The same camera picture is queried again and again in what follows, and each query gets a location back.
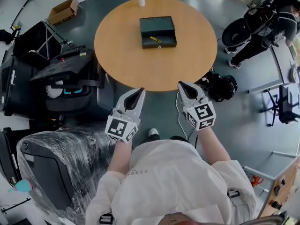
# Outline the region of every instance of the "yellow pen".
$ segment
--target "yellow pen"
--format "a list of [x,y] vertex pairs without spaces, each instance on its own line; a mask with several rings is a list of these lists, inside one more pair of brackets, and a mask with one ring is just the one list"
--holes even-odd
[[158,42],[158,43],[163,43],[162,41],[158,40],[157,38],[155,37],[150,37],[151,39],[153,39],[154,41]]

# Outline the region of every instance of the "plastic wrap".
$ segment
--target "plastic wrap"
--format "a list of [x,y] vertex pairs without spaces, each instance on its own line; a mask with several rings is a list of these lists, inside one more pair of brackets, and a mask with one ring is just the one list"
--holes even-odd
[[[52,221],[58,222],[58,217],[62,217],[77,225],[84,224],[86,208],[96,195],[98,182],[108,168],[115,146],[115,141],[104,133],[104,128],[102,125],[42,132],[29,135],[18,142],[17,157],[22,178],[30,180],[33,185],[30,195],[35,205],[50,216]],[[73,208],[57,210],[43,192],[21,152],[20,147],[24,141],[48,148],[66,165],[74,188]]]

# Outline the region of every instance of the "black office chair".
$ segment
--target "black office chair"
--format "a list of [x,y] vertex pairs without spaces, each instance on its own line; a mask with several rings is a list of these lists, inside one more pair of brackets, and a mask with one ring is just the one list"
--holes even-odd
[[268,127],[272,127],[275,122],[275,117],[279,116],[279,120],[281,123],[288,124],[290,122],[296,121],[296,119],[300,119],[300,115],[293,112],[293,108],[298,106],[300,108],[300,95],[298,95],[298,102],[293,104],[292,93],[289,88],[285,88],[284,86],[279,86],[279,99],[278,95],[272,96],[270,94],[270,90],[265,90],[270,96],[273,106],[268,109],[262,109],[259,112],[263,113],[269,110],[272,110],[273,113],[273,121],[268,124]]

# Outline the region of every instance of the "white shirt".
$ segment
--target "white shirt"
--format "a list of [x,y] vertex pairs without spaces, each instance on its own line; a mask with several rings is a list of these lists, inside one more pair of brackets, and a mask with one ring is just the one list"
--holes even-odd
[[[238,202],[227,196],[231,188]],[[237,161],[204,162],[187,142],[159,140],[134,149],[130,171],[107,172],[86,210],[86,225],[112,212],[117,225],[157,225],[182,212],[194,221],[241,224],[253,219],[254,190]]]

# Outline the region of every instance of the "gray floor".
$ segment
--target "gray floor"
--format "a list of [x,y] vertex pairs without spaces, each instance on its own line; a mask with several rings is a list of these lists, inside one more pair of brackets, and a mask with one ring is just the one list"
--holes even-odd
[[[80,4],[81,9],[77,17],[59,25],[57,30],[67,39],[73,40],[75,44],[85,44],[93,48],[94,36],[101,20],[125,1],[128,0],[87,0]],[[247,6],[239,0],[181,1],[188,3],[206,16],[217,38],[221,37],[224,28],[229,23],[241,17],[247,10]],[[274,127],[266,127],[266,123],[271,120],[271,114],[262,114],[257,111],[263,107],[263,104],[270,105],[270,99],[265,94],[246,93],[251,88],[278,79],[278,70],[273,56],[270,51],[266,51],[243,62],[242,67],[237,70],[227,66],[226,62],[230,55],[225,54],[223,49],[224,46],[219,41],[214,69],[221,75],[233,75],[239,89],[238,94],[230,101],[214,103],[217,120],[213,130],[233,159],[237,159],[242,165],[270,175],[277,175],[289,161],[285,158],[270,157],[270,153],[272,150],[296,153],[300,124],[276,123]],[[130,89],[119,83],[116,87],[116,99]],[[134,146],[145,138],[150,128],[157,128],[163,139],[172,135],[183,136],[177,122],[175,99],[176,91],[147,92],[141,114],[142,124],[139,127],[139,133],[134,137]],[[192,132],[191,126],[182,115],[180,121],[189,135]],[[192,144],[195,143],[195,133],[190,141]],[[198,150],[201,154],[201,146],[198,146]]]

